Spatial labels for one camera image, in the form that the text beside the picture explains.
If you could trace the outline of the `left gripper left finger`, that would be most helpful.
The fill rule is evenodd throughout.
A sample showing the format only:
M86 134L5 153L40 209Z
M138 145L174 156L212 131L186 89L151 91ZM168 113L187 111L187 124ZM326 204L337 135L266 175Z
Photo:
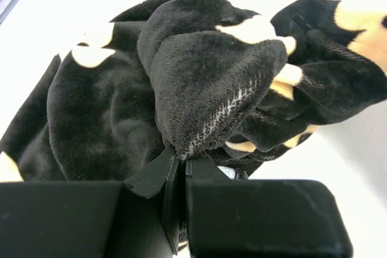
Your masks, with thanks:
M180 166L168 146L124 181L133 200L131 217L139 255L176 255L180 229Z

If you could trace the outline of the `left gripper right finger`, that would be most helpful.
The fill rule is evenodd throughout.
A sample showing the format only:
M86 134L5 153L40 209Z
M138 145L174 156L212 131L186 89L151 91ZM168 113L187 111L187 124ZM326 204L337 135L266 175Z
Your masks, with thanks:
M228 167L219 168L208 158L189 160L186 163L186 197L214 196L223 194L236 184L236 173Z

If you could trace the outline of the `black floral pillowcase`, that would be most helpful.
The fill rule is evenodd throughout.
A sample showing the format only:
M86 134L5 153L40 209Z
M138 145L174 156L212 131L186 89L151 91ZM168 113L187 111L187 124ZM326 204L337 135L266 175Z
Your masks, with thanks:
M1 138L1 181L122 181L172 146L235 179L386 100L386 5L146 0L55 55Z

